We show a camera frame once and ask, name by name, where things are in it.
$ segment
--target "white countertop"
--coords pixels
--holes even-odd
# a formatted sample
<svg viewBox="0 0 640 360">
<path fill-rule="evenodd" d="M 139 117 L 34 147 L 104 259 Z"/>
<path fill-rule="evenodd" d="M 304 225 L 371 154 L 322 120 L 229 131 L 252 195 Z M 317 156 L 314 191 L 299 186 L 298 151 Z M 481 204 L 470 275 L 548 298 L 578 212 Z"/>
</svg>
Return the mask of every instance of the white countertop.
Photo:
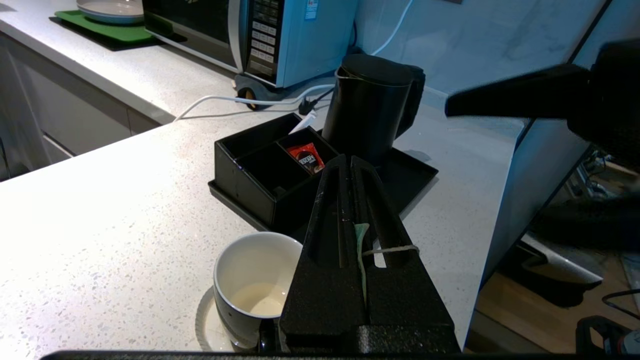
<svg viewBox="0 0 640 360">
<path fill-rule="evenodd" d="M 48 0 L 0 0 L 0 31 L 161 122 L 203 95 L 234 94 L 229 74 L 212 65 L 165 46 L 112 53 L 51 15 Z M 209 193 L 214 141 L 284 113 L 208 102 L 197 119 L 0 184 L 0 357 L 200 350 L 195 312 L 216 256 L 255 231 Z M 515 144 L 483 124 L 423 104 L 396 140 L 440 171 L 403 222 L 461 345 Z M 211 345 L 231 350 L 211 313 Z"/>
</svg>

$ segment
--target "microwave control panel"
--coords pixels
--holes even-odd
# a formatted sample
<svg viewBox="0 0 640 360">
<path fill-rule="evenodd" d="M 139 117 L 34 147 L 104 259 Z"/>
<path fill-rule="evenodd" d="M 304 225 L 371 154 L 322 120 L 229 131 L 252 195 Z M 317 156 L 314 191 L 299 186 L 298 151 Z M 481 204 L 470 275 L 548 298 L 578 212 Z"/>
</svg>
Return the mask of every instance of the microwave control panel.
<svg viewBox="0 0 640 360">
<path fill-rule="evenodd" d="M 246 72 L 275 84 L 284 0 L 253 0 Z"/>
</svg>

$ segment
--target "white plate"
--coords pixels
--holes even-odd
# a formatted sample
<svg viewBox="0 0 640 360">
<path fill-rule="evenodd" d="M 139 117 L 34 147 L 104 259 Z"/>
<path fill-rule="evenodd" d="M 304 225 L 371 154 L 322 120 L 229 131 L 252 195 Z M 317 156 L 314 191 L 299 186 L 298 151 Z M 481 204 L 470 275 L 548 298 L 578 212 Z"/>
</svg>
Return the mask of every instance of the white plate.
<svg viewBox="0 0 640 360">
<path fill-rule="evenodd" d="M 142 4 L 135 0 L 77 0 L 77 5 L 86 16 L 100 21 L 142 20 L 144 14 Z"/>
</svg>

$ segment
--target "mug handle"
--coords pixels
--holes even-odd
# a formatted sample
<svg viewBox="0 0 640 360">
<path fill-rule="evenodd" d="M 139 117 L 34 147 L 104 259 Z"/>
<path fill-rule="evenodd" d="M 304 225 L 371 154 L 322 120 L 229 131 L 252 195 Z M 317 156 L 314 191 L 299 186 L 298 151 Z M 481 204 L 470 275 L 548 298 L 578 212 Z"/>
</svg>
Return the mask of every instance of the mug handle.
<svg viewBox="0 0 640 360">
<path fill-rule="evenodd" d="M 258 353 L 275 353 L 279 348 L 278 328 L 273 319 L 265 319 L 258 329 Z"/>
</svg>

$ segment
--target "label sticker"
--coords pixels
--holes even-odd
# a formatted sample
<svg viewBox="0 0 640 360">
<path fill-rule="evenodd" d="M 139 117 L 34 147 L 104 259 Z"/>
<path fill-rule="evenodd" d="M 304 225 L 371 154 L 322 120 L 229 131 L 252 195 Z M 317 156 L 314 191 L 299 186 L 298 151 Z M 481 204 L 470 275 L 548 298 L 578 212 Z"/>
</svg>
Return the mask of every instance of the label sticker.
<svg viewBox="0 0 640 360">
<path fill-rule="evenodd" d="M 307 0 L 307 8 L 305 9 L 305 21 L 313 21 L 317 17 L 319 0 Z"/>
</svg>

